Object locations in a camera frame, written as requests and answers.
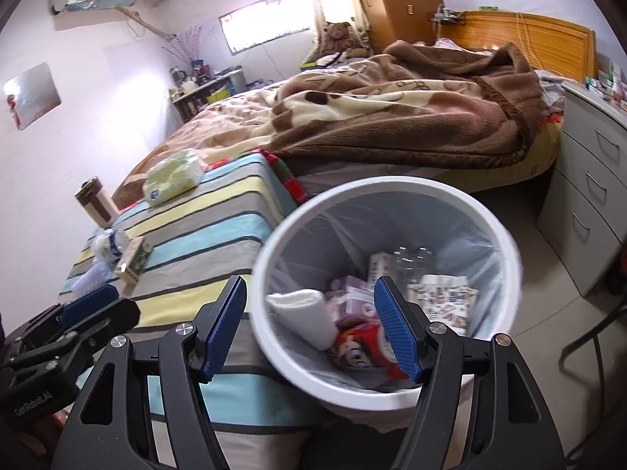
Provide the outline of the patterned paper wrapper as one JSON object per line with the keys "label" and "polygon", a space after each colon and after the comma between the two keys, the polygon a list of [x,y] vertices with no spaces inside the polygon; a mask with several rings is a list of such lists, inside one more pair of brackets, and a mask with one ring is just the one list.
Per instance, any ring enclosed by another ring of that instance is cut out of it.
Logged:
{"label": "patterned paper wrapper", "polygon": [[419,283],[407,286],[407,300],[421,307],[431,322],[441,322],[458,335],[469,332],[478,290],[466,276],[424,275]]}

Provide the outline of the red drink can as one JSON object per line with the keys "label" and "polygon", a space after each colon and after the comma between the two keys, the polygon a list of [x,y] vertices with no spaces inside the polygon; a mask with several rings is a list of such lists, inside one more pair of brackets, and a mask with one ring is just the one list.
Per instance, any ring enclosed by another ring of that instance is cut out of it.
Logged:
{"label": "red drink can", "polygon": [[379,320],[341,329],[328,352],[342,369],[383,369],[391,379],[407,378]]}

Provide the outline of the clear cola bottle red label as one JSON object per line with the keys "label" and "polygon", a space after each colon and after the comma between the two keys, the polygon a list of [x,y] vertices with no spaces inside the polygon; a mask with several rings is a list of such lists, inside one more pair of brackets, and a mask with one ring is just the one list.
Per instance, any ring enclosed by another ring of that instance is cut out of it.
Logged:
{"label": "clear cola bottle red label", "polygon": [[393,251],[393,279],[400,289],[418,284],[422,277],[436,272],[433,253],[425,246],[399,246]]}

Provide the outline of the purple snack packet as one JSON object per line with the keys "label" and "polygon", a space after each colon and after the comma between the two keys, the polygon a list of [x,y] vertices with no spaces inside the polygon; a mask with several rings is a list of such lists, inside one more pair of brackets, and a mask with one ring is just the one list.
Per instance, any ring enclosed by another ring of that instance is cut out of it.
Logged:
{"label": "purple snack packet", "polygon": [[377,319],[373,293],[368,284],[354,276],[330,281],[325,293],[330,318],[338,327],[348,327]]}

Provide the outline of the white purple medicine box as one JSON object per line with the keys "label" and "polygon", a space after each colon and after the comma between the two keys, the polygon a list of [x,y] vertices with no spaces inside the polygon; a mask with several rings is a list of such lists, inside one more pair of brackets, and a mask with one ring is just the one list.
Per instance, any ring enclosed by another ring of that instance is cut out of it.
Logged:
{"label": "white purple medicine box", "polygon": [[373,253],[373,255],[370,256],[368,268],[368,286],[370,290],[374,289],[375,283],[379,277],[390,276],[392,274],[394,262],[394,256],[384,251]]}

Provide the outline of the white trash bin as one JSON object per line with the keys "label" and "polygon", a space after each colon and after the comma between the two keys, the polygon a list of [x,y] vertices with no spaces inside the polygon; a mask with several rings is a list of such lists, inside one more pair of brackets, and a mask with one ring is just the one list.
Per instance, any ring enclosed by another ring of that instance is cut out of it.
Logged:
{"label": "white trash bin", "polygon": [[375,304],[409,383],[376,392],[346,376],[323,351],[312,348],[277,318],[270,294],[324,291],[352,273],[367,276],[375,253],[425,248],[439,275],[464,277],[477,299],[468,334],[490,341],[510,330],[522,298],[518,245],[504,224],[473,196],[448,184],[408,176],[360,179],[315,196],[289,214],[261,249],[253,268],[249,301],[258,345],[270,363],[306,394],[347,410],[395,412],[418,401],[420,386],[435,367],[422,312],[411,313],[394,279],[379,275]]}

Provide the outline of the green white small carton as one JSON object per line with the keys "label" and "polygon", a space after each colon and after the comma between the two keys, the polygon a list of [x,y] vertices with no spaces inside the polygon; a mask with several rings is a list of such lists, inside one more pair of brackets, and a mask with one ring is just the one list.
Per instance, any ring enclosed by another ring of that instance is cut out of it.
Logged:
{"label": "green white small carton", "polygon": [[136,286],[152,253],[146,237],[133,239],[114,268],[114,274],[126,284]]}

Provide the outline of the striped bed sheet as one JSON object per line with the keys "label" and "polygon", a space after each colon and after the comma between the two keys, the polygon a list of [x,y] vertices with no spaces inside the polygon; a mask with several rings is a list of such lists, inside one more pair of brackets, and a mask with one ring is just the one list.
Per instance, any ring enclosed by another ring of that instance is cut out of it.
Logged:
{"label": "striped bed sheet", "polygon": [[[189,322],[230,276],[250,282],[261,247],[297,204],[267,155],[252,152],[209,166],[196,188],[164,205],[125,201],[122,207],[116,227],[153,247],[136,286],[109,277],[137,302],[134,337],[142,341]],[[266,359],[248,314],[220,374],[201,392],[230,468],[297,467],[319,410]]]}

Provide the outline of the green tissue pack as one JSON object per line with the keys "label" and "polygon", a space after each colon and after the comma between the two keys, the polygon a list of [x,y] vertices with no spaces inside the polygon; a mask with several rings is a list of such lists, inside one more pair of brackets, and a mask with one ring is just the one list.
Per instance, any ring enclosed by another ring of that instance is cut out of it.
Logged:
{"label": "green tissue pack", "polygon": [[200,184],[206,163],[196,150],[185,148],[160,161],[148,171],[142,186],[151,207],[163,205]]}

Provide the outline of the grey drawer cabinet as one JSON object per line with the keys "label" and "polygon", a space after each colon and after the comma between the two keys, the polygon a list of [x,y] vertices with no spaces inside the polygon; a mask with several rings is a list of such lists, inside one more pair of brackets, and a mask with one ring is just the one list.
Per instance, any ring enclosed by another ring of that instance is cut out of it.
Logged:
{"label": "grey drawer cabinet", "polygon": [[555,172],[538,228],[581,296],[626,244],[626,112],[565,82]]}

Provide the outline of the decorative branch vase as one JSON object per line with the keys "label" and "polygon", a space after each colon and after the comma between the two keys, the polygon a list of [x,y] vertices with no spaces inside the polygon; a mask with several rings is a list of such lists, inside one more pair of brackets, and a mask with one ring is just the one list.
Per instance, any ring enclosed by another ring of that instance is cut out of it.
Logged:
{"label": "decorative branch vase", "polygon": [[199,69],[199,65],[203,66],[202,50],[208,39],[214,34],[216,27],[205,30],[200,24],[193,25],[181,34],[174,36],[167,46],[161,49],[173,56],[190,72]]}

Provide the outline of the window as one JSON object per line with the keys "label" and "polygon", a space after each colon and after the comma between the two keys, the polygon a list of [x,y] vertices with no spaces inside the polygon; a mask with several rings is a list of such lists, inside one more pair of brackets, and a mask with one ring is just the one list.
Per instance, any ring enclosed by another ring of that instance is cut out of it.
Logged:
{"label": "window", "polygon": [[312,0],[259,0],[219,18],[231,54],[308,30]]}

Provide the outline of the brown teddy bear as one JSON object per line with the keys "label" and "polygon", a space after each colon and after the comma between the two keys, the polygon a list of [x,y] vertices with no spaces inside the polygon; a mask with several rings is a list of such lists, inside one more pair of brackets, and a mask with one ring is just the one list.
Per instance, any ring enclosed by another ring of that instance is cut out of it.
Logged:
{"label": "brown teddy bear", "polygon": [[345,53],[347,58],[367,57],[369,51],[349,22],[327,22],[323,29],[320,56]]}

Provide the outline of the wooden headboard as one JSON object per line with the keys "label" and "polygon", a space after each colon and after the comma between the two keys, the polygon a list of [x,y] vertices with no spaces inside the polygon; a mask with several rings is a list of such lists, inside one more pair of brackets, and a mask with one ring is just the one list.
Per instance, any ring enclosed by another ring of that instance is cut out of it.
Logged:
{"label": "wooden headboard", "polygon": [[579,83],[596,75],[596,40],[583,25],[537,14],[464,11],[438,25],[438,35],[468,50],[514,43],[528,63]]}

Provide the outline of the cluttered wall shelf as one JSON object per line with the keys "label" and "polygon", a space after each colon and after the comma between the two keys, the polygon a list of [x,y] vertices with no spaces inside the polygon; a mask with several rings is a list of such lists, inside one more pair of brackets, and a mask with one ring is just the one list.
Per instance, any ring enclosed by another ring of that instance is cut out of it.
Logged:
{"label": "cluttered wall shelf", "polygon": [[185,80],[180,89],[172,91],[171,102],[182,121],[186,123],[208,105],[241,94],[245,90],[243,68],[235,66],[220,71],[206,83]]}

